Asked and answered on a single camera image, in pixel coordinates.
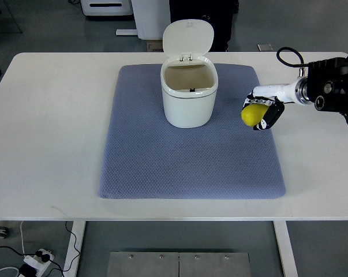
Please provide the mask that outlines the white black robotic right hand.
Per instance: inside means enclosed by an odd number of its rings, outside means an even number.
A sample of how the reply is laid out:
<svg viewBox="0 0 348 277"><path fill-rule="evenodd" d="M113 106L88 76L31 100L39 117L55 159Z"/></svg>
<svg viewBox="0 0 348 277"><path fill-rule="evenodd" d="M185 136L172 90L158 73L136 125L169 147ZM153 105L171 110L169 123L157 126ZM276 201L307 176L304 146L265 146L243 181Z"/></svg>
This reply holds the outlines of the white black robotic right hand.
<svg viewBox="0 0 348 277"><path fill-rule="evenodd" d="M250 104L264 104L269 107L260 123L252 127L254 130L267 130L280 118L286 103L296 103L295 86L291 84L259 85L254 87L245 98L242 110Z"/></svg>

